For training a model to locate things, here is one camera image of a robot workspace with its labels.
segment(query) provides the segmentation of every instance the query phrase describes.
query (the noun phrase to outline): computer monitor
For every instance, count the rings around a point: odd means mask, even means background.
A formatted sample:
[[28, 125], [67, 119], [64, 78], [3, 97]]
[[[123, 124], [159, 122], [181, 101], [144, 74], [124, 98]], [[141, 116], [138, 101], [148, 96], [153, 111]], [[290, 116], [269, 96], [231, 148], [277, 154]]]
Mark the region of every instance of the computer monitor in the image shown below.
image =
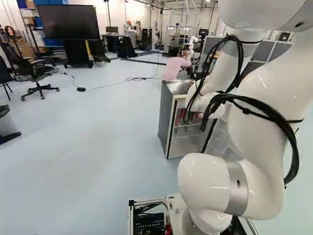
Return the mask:
[[106, 32], [107, 33], [118, 33], [118, 27], [116, 26], [106, 26]]
[[95, 8], [92, 5], [37, 5], [47, 38], [99, 40]]

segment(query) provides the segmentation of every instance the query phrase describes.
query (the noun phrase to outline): trash can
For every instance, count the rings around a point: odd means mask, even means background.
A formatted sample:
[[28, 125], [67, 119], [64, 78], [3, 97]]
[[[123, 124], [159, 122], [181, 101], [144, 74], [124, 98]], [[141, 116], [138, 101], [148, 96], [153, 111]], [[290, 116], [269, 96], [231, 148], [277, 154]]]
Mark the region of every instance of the trash can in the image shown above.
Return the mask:
[[10, 108], [8, 105], [0, 106], [0, 137], [2, 138], [19, 133], [9, 112]]
[[96, 55], [93, 57], [97, 67], [104, 67], [106, 57], [105, 55]]

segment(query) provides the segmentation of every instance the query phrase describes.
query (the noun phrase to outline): pink shirt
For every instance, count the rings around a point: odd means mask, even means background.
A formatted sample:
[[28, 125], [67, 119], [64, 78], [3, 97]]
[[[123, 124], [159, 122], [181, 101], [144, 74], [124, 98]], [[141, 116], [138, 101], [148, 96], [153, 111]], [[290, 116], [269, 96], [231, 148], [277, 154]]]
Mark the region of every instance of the pink shirt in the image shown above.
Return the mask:
[[186, 61], [180, 57], [170, 58], [166, 64], [162, 80], [175, 80], [181, 66], [191, 66], [190, 60]]

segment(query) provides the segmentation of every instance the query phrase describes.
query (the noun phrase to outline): metal cart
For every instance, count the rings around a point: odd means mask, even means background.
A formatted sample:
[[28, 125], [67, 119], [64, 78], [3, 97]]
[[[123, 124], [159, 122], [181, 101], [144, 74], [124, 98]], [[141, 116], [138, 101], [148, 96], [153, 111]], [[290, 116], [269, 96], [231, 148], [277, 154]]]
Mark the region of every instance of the metal cart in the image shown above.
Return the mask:
[[[149, 224], [141, 225], [137, 220], [137, 215], [134, 211], [139, 207], [144, 207], [148, 205], [157, 205], [152, 210], [147, 211], [146, 214], [156, 214], [157, 212], [163, 214], [163, 218], [156, 218], [156, 221], [151, 221]], [[184, 203], [181, 195], [179, 193], [174, 193], [168, 197], [152, 199], [152, 200], [130, 200], [128, 205], [128, 235], [139, 235], [149, 234], [149, 229], [156, 226], [170, 225], [173, 231], [173, 235], [183, 235], [181, 233], [180, 222], [183, 218], [183, 213], [186, 209], [186, 204]], [[232, 223], [236, 221], [235, 234], [237, 235], [260, 235], [253, 222], [249, 219], [236, 218], [233, 217]], [[228, 235], [231, 231], [231, 225], [223, 232], [221, 235]]]

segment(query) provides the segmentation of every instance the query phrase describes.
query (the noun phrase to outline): laboratory equipment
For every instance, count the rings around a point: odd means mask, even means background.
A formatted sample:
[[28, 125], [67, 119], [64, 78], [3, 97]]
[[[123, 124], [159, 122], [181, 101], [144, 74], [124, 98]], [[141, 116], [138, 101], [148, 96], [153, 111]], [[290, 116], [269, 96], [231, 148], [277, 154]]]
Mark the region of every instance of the laboratory equipment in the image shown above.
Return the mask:
[[[192, 100], [191, 111], [210, 114], [214, 114], [211, 109], [223, 107], [222, 101], [238, 100], [232, 102], [226, 122], [230, 140], [242, 160], [204, 153], [182, 158], [178, 169], [185, 203], [180, 208], [184, 210], [181, 234], [188, 234], [191, 229], [192, 234], [218, 234], [228, 227], [232, 215], [261, 220], [275, 217], [283, 206], [286, 184], [298, 172], [294, 132], [312, 99], [313, 81], [308, 74], [313, 55], [313, 0], [247, 2], [219, 1], [221, 18], [230, 27], [227, 32], [235, 37], [225, 41], [212, 73], [194, 84], [186, 99], [187, 106]], [[264, 29], [296, 32], [293, 46], [234, 84], [234, 77], [240, 78], [265, 36]], [[236, 85], [237, 96], [215, 93], [229, 92]], [[252, 106], [252, 102], [262, 108]], [[222, 115], [220, 112], [212, 118]], [[282, 157], [287, 139], [293, 155], [284, 178]]]

